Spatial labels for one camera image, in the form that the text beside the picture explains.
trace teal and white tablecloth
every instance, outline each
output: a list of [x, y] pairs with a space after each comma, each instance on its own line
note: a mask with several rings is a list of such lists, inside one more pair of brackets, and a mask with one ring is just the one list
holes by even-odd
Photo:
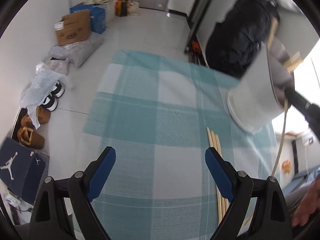
[[[106, 146], [116, 163], [92, 206], [113, 240], [210, 239], [215, 183], [204, 161], [206, 126], [223, 158], [267, 178], [276, 158], [271, 124], [255, 136], [232, 120], [227, 93], [239, 81], [175, 59], [118, 51], [100, 83], [79, 146], [84, 170]], [[80, 231], [75, 224], [75, 231]]]

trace navy blue box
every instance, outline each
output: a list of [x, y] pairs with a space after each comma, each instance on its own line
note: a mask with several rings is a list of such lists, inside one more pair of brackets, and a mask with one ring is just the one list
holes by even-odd
[[94, 6], [93, 4], [79, 5], [70, 8], [70, 13], [90, 10], [91, 30], [95, 33], [101, 34], [106, 29], [106, 11], [103, 8]]
[[36, 200], [45, 165], [45, 161], [35, 150], [10, 138], [6, 138], [2, 144], [0, 178], [15, 195], [31, 205]]

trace tile floor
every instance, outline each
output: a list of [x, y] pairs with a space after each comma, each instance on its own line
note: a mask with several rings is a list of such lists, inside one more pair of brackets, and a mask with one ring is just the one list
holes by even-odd
[[184, 17], [142, 9], [140, 16], [116, 17], [103, 33], [104, 43], [80, 67], [69, 70], [74, 88], [66, 90], [50, 122], [39, 128], [50, 155], [49, 175], [55, 179], [76, 172], [80, 135], [100, 79], [118, 49], [130, 49], [188, 61], [183, 53], [190, 29]]

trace jumpman logo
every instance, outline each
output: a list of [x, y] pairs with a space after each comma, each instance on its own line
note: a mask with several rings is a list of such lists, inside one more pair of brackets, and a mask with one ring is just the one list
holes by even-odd
[[11, 165], [12, 165], [12, 162], [14, 160], [14, 158], [18, 155], [18, 153], [16, 152], [16, 154], [14, 155], [14, 157], [10, 157], [10, 159], [5, 163], [6, 165], [5, 166], [1, 166], [0, 169], [1, 170], [4, 170], [4, 169], [8, 169], [9, 170], [9, 173], [10, 173], [10, 177], [11, 177], [11, 180], [14, 180], [14, 178], [12, 177], [12, 173], [11, 173]]

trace blue gripper pad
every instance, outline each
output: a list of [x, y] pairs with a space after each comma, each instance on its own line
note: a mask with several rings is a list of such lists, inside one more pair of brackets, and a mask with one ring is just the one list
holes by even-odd
[[107, 178], [116, 162], [116, 151], [110, 148], [106, 157], [97, 168], [88, 185], [87, 199], [92, 202], [95, 198], [99, 197], [101, 190], [107, 181]]
[[227, 198], [231, 203], [235, 197], [233, 194], [232, 182], [210, 149], [207, 149], [205, 152], [205, 163], [207, 164], [211, 176], [220, 190], [221, 195], [224, 198]]

